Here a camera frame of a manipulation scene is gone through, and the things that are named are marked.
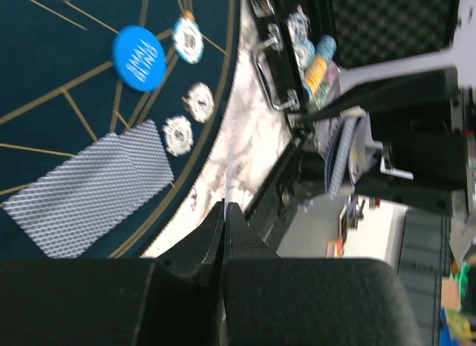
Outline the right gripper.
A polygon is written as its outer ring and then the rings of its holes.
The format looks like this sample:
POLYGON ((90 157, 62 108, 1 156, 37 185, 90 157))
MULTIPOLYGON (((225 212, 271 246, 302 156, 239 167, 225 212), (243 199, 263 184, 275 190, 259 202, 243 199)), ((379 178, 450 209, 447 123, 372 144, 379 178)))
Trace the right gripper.
POLYGON ((383 151, 358 192, 443 216, 475 214, 475 120, 454 66, 379 81, 359 105, 383 151))

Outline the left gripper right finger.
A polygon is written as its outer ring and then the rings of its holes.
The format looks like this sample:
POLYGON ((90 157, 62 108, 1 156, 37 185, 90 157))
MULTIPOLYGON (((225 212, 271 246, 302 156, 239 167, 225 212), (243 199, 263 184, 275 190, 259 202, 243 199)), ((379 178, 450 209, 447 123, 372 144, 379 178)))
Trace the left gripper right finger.
POLYGON ((229 345, 421 345, 397 272, 364 258, 265 257, 240 206, 225 213, 229 345))

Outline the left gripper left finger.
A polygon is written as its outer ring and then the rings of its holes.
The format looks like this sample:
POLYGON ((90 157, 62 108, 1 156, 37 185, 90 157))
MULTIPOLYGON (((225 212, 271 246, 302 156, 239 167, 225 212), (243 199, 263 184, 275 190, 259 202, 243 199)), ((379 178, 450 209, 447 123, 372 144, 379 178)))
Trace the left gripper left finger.
POLYGON ((1 264, 3 345, 216 345, 223 207, 157 258, 1 264))

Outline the deck of playing cards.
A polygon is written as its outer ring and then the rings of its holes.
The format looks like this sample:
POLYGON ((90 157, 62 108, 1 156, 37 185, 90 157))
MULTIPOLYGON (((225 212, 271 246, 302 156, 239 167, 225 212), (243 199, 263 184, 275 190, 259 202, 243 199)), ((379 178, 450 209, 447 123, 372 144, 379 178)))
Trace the deck of playing cards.
POLYGON ((330 199, 334 199, 341 188, 356 130, 358 118, 333 119, 324 153, 324 187, 330 199))

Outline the white 5 poker chip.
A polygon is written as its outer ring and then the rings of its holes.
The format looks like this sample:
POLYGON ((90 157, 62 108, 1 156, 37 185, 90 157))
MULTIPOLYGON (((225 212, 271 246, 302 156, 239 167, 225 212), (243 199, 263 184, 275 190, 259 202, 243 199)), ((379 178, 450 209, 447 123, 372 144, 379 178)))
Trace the white 5 poker chip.
POLYGON ((168 118, 162 127, 164 146, 172 156, 182 156, 191 151, 193 146, 193 131, 191 122, 183 116, 176 115, 168 118))

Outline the grey 1 poker chip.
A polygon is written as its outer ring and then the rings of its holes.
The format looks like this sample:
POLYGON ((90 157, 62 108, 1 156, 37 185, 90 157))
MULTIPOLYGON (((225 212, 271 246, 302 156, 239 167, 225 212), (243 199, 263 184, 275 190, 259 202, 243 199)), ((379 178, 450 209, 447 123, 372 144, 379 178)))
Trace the grey 1 poker chip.
POLYGON ((182 98, 186 110, 199 123, 206 123, 214 111, 213 94, 204 83, 193 84, 182 98))

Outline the light blue 10 poker chip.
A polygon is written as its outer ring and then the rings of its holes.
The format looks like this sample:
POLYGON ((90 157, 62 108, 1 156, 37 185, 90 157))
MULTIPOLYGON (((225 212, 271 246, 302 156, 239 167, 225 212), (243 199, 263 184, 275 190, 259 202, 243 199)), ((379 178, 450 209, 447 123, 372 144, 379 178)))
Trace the light blue 10 poker chip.
POLYGON ((199 26, 191 19, 180 17, 173 26, 173 43, 177 54, 189 64, 202 58, 204 43, 199 26))

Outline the blue playing card box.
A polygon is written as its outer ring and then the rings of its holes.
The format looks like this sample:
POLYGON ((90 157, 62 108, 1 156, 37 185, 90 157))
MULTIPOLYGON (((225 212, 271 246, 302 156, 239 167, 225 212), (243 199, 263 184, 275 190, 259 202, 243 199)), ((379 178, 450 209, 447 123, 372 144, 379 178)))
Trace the blue playing card box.
POLYGON ((330 121, 333 119, 341 120, 347 118, 358 118, 352 146, 350 148, 347 169, 344 174, 344 179, 348 177, 350 179, 350 184, 354 186, 362 177, 362 175, 364 175, 376 163, 373 155, 378 149, 382 147, 380 144, 375 143, 371 138, 370 116, 366 114, 350 116, 346 118, 326 119, 316 124, 315 140, 317 141, 318 152, 324 158, 325 149, 327 148, 329 139, 329 133, 331 130, 330 121))

